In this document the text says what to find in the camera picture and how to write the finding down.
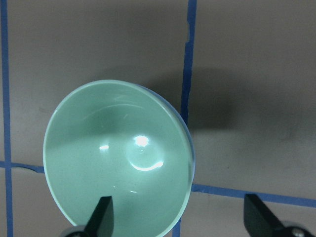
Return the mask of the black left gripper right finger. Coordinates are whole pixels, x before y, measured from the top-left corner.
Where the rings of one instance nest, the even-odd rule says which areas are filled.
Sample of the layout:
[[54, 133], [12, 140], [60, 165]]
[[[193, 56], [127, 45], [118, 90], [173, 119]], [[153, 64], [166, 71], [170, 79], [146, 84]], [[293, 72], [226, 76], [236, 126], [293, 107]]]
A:
[[244, 196], [244, 226], [251, 237], [288, 237], [289, 230], [256, 194]]

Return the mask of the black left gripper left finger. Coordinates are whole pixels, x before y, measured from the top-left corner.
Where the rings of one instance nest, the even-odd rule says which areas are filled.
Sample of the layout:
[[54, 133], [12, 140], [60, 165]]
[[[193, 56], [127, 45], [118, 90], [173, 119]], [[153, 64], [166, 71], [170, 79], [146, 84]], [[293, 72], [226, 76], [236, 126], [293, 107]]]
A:
[[101, 197], [83, 232], [83, 237], [111, 237], [114, 231], [113, 199]]

